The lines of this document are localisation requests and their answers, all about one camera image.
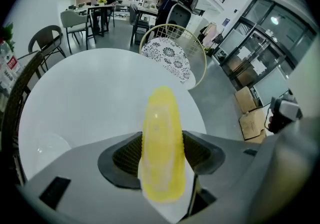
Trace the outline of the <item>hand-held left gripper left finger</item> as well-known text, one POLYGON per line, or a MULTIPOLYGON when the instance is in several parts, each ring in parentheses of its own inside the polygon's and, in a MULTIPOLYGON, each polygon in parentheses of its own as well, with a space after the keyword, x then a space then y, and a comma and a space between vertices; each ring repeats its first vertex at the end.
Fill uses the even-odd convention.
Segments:
POLYGON ((165 224, 163 218, 139 190, 114 186, 98 169, 98 157, 128 134, 75 147, 31 178, 22 192, 37 209, 55 223, 77 224, 165 224), (70 183, 55 210, 40 200, 55 177, 70 183))

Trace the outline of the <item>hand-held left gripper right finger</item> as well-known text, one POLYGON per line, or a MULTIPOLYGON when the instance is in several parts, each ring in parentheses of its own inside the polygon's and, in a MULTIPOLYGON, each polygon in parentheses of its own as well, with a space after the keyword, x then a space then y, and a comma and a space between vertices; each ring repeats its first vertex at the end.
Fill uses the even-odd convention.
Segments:
POLYGON ((270 164, 270 138, 237 141, 184 131, 197 185, 185 224, 252 224, 255 199, 270 164))

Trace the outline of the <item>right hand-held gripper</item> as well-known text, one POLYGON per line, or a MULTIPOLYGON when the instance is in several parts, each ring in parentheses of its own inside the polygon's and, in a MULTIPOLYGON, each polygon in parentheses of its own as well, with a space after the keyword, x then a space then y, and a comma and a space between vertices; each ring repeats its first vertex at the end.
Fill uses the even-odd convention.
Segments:
POLYGON ((271 111, 267 130, 277 134, 285 126, 303 117, 300 106, 289 89, 281 97, 272 97, 268 111, 271 111))

